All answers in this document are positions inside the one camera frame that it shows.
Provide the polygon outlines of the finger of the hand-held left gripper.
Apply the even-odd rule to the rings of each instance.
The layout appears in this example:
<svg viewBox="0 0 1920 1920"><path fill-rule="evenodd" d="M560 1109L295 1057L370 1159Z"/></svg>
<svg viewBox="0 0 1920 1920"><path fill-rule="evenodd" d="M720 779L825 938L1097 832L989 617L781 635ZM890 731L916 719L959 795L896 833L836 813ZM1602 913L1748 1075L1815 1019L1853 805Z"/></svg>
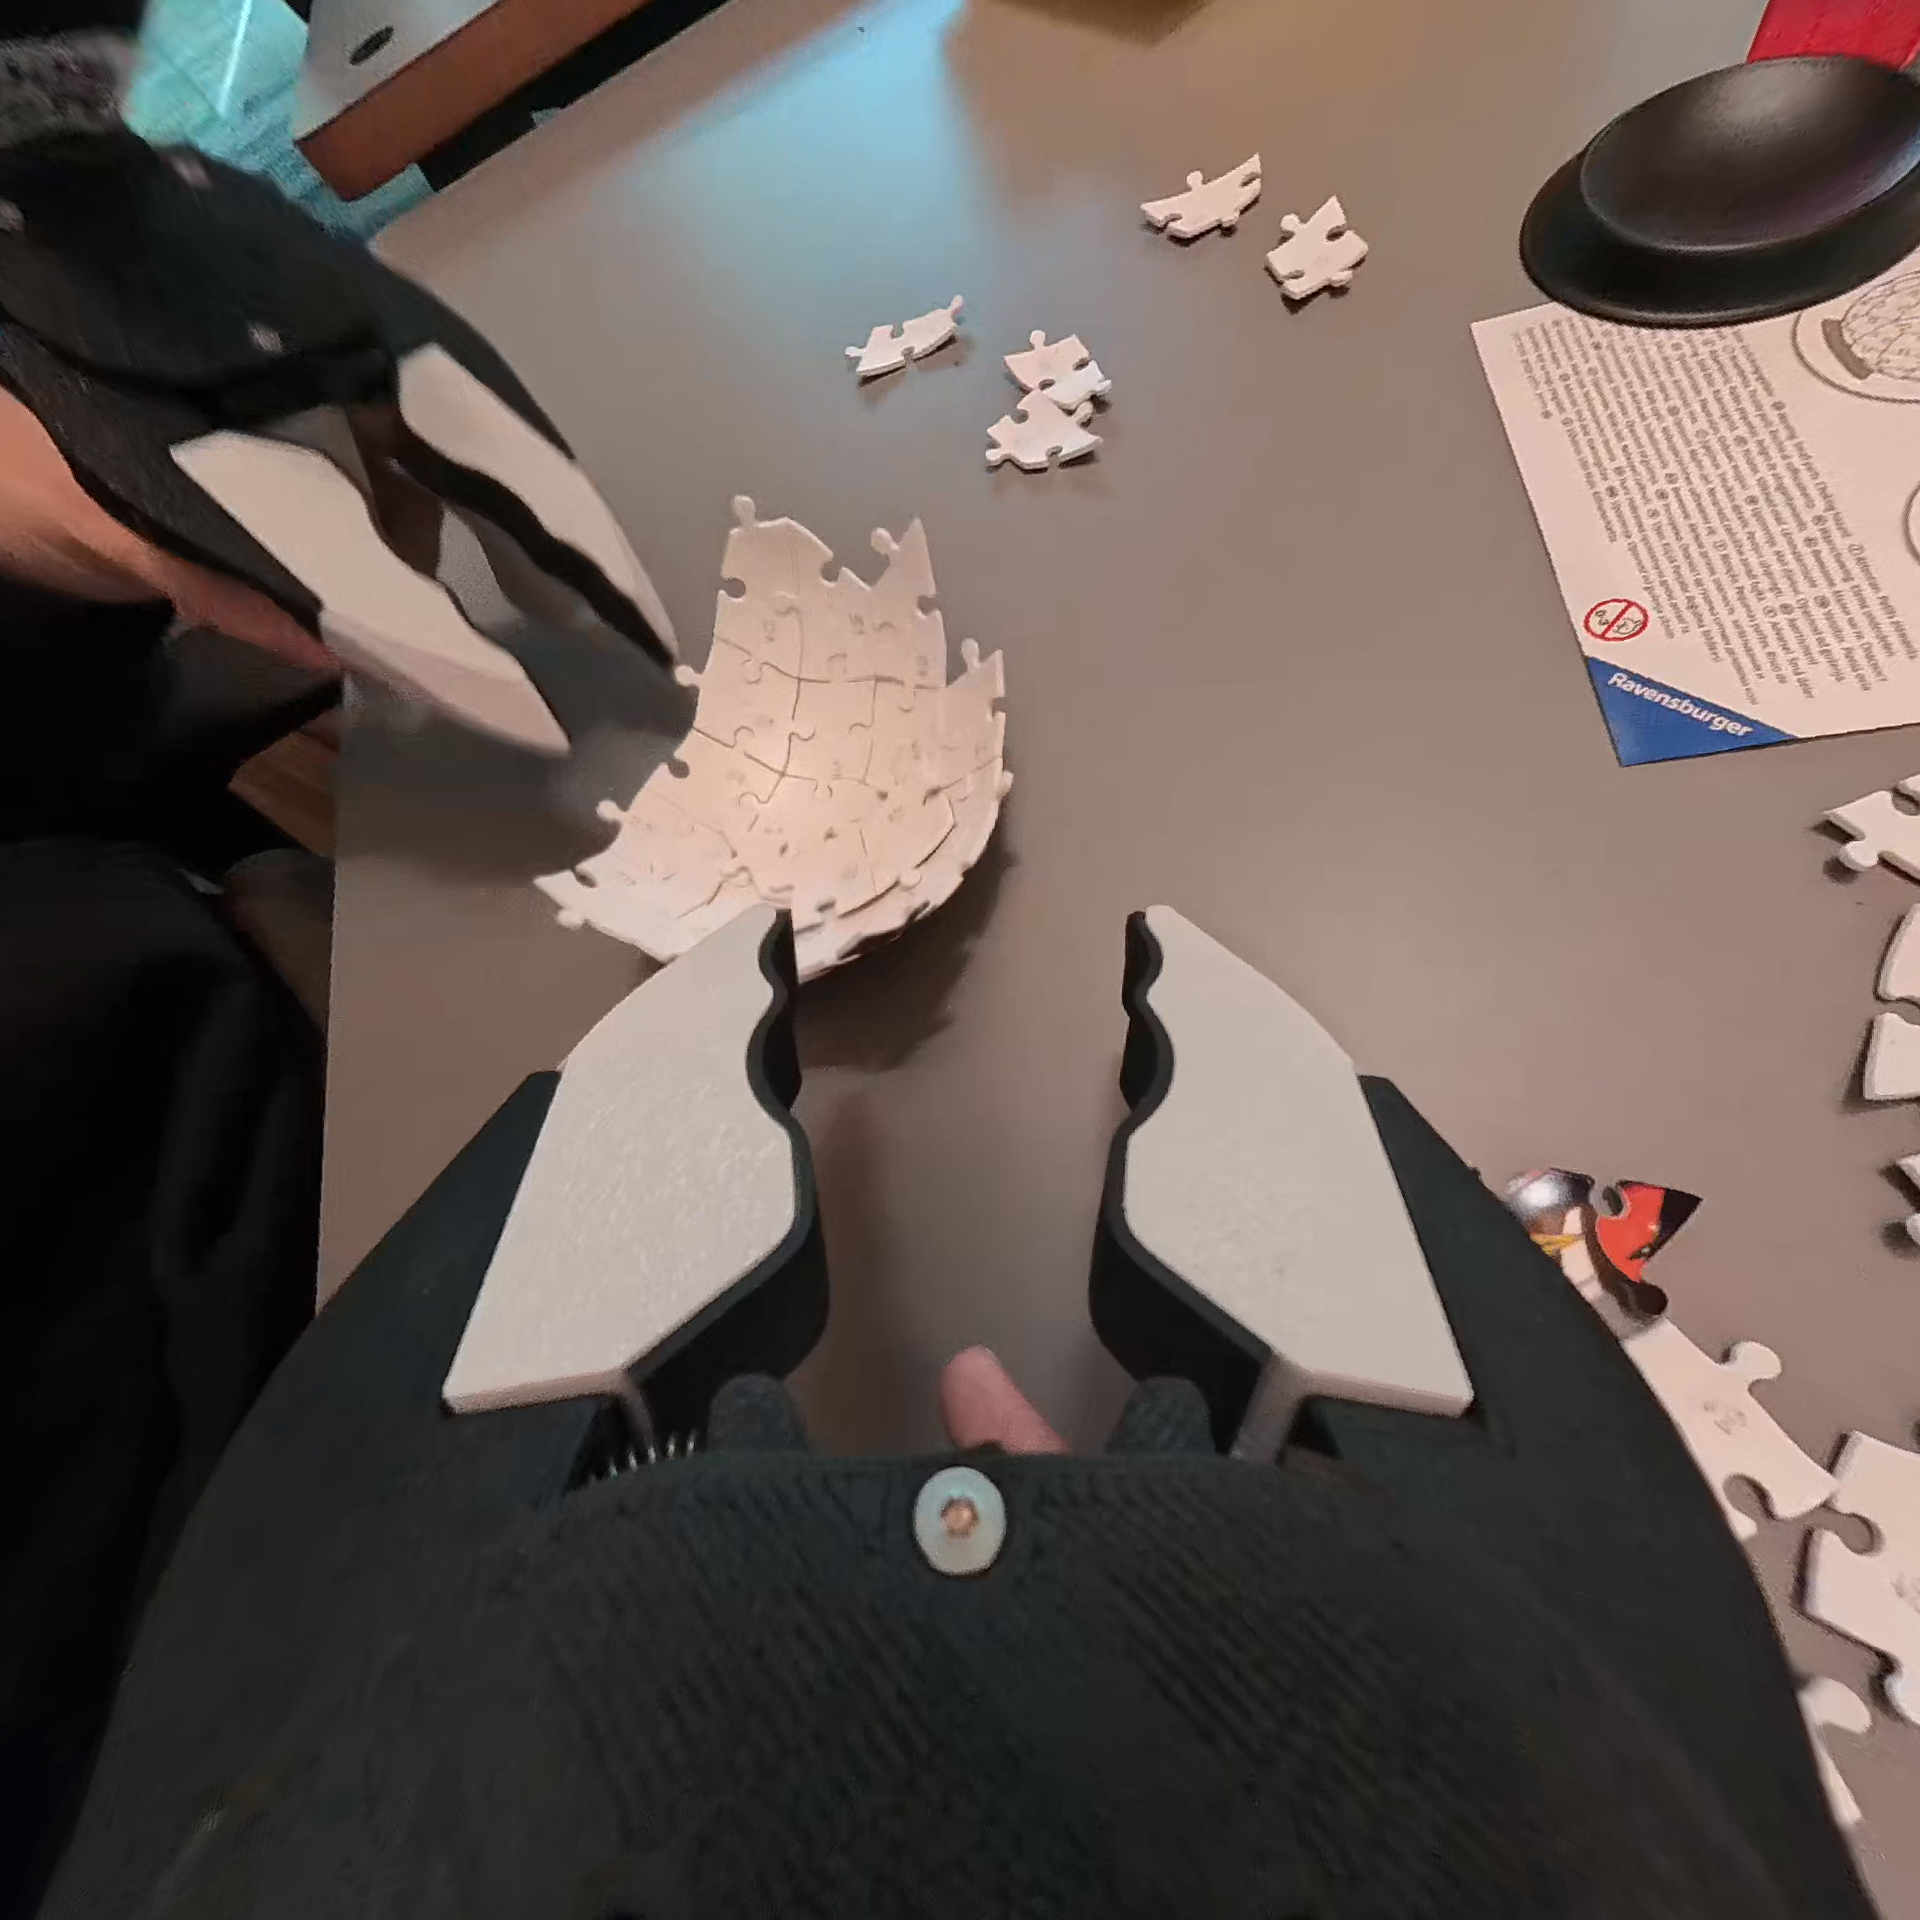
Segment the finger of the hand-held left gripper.
<svg viewBox="0 0 1920 1920"><path fill-rule="evenodd" d="M397 463L420 489L497 530L538 581L649 657L680 656L657 589L565 443L441 345L397 360L396 406Z"/></svg>
<svg viewBox="0 0 1920 1920"><path fill-rule="evenodd" d="M239 431L174 445L176 465L320 605L320 635L350 667L452 721L535 754L568 735L521 662L450 592L401 559L324 450Z"/></svg>

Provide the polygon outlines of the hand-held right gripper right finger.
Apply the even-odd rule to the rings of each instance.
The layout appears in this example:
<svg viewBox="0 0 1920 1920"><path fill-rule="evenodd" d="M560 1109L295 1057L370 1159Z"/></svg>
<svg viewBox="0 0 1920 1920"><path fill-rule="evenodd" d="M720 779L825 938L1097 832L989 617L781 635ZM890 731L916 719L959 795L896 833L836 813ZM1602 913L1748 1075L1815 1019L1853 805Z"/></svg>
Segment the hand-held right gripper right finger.
<svg viewBox="0 0 1920 1920"><path fill-rule="evenodd" d="M1094 1213L1094 1335L1183 1379L1212 1449L1274 1457L1310 1401L1454 1418L1474 1389L1351 1056L1162 902L1122 933L1125 1112Z"/></svg>

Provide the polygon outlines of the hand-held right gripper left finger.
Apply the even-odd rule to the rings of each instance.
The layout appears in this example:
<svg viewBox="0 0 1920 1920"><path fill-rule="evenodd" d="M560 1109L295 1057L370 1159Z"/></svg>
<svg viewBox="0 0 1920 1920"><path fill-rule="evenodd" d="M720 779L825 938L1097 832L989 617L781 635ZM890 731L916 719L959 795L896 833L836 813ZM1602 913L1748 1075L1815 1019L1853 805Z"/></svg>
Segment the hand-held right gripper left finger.
<svg viewBox="0 0 1920 1920"><path fill-rule="evenodd" d="M752 905L600 1014L560 1064L441 1384L448 1411L620 1401L702 1418L790 1375L829 1282L792 1112L794 935Z"/></svg>

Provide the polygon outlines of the partly built white puzzle ball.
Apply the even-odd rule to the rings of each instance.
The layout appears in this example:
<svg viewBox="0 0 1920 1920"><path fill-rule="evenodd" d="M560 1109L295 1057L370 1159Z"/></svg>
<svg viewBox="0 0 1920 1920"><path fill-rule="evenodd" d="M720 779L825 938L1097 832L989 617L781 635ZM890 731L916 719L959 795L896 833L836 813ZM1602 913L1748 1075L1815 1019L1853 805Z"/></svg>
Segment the partly built white puzzle ball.
<svg viewBox="0 0 1920 1920"><path fill-rule="evenodd" d="M565 928L665 963L752 905L783 911L800 981L889 944L986 853L1015 774L1001 651L948 649L927 535L878 528L861 577L802 521L732 501L710 651L679 667L684 741L602 847L535 877Z"/></svg>

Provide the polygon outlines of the colourful puzzle piece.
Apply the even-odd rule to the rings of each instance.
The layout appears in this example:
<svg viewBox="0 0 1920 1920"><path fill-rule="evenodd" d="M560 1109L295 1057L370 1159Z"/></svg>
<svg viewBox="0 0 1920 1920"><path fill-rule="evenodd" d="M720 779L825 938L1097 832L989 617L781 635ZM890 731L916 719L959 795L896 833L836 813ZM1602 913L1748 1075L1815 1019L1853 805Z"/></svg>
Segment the colourful puzzle piece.
<svg viewBox="0 0 1920 1920"><path fill-rule="evenodd" d="M1698 1209L1692 1191L1536 1168L1503 1184L1503 1202L1618 1339L1665 1317L1669 1297L1648 1279L1648 1263Z"/></svg>

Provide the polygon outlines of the pile of white puzzle pieces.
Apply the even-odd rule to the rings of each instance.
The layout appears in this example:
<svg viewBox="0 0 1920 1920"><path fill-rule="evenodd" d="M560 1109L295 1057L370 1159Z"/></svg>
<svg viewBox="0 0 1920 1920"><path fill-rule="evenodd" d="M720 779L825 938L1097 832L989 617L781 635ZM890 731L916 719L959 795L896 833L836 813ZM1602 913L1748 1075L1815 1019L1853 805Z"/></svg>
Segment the pile of white puzzle pieces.
<svg viewBox="0 0 1920 1920"><path fill-rule="evenodd" d="M1823 813L1831 867L1887 867L1916 886L1916 774ZM1863 1023L1846 1097L1866 1109L1905 1109L1916 1130L1916 893L1887 930L1874 977L1874 1014ZM1823 1632L1874 1657L1866 1698L1817 1673L1793 1679L1793 1702L1813 1743L1815 1774L1846 1839L1866 1833L1863 1810L1832 1755L1832 1735L1866 1738L1880 1723L1916 1727L1916 1424L1908 1441L1849 1427L1809 1453L1758 1399L1783 1358L1762 1339L1701 1349L1665 1317L1622 1339L1640 1378L1679 1430L1727 1526L1741 1542L1759 1520L1730 1497L1746 1488L1773 1523L1805 1523L1786 1598Z"/></svg>

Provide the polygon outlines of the printed puzzle instruction leaflet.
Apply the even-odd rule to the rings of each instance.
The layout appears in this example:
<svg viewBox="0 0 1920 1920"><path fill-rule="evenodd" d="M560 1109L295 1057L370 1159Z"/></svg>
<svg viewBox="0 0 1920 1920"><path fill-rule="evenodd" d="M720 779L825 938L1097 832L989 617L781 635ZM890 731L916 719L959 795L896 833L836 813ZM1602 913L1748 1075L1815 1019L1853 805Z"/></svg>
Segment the printed puzzle instruction leaflet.
<svg viewBox="0 0 1920 1920"><path fill-rule="evenodd" d="M1621 766L1917 719L1917 253L1786 317L1472 327Z"/></svg>

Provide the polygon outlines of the black dome puzzle stand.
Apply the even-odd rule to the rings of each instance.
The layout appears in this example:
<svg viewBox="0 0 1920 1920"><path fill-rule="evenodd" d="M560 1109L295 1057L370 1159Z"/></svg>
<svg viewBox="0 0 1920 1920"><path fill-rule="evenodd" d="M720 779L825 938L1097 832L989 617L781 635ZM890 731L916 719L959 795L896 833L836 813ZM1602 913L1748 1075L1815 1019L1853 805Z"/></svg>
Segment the black dome puzzle stand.
<svg viewBox="0 0 1920 1920"><path fill-rule="evenodd" d="M1732 64L1615 117L1527 205L1551 301L1642 329L1773 320L1917 245L1917 83L1849 55Z"/></svg>

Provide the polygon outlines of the person's left hand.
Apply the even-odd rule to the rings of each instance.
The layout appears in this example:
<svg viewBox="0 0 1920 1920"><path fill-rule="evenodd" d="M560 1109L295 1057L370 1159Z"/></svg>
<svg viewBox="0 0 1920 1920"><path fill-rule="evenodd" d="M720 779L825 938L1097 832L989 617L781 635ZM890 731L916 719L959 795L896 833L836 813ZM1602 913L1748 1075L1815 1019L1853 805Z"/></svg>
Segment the person's left hand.
<svg viewBox="0 0 1920 1920"><path fill-rule="evenodd" d="M167 602L189 630L221 633L313 671L337 667L271 599L177 559L112 518L33 411L1 395L1 574L95 605Z"/></svg>

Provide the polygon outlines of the grey table with wooden edge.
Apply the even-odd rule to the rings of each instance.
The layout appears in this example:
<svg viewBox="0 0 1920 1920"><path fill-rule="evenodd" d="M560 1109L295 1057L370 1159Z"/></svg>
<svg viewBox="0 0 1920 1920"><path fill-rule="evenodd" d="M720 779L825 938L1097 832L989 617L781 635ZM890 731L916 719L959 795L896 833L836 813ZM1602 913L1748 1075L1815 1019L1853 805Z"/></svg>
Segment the grey table with wooden edge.
<svg viewBox="0 0 1920 1920"><path fill-rule="evenodd" d="M441 184L716 2L314 2L289 137L359 201L414 166Z"/></svg>

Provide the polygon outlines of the red plastic clip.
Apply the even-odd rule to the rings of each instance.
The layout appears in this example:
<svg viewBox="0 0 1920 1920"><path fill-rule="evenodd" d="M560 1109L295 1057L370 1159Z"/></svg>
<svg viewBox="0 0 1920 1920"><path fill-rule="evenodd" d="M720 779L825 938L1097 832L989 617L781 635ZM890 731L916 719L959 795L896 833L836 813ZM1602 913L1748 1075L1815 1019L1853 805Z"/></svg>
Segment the red plastic clip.
<svg viewBox="0 0 1920 1920"><path fill-rule="evenodd" d="M1858 56L1910 67L1917 2L1765 2L1746 58L1785 56Z"/></svg>

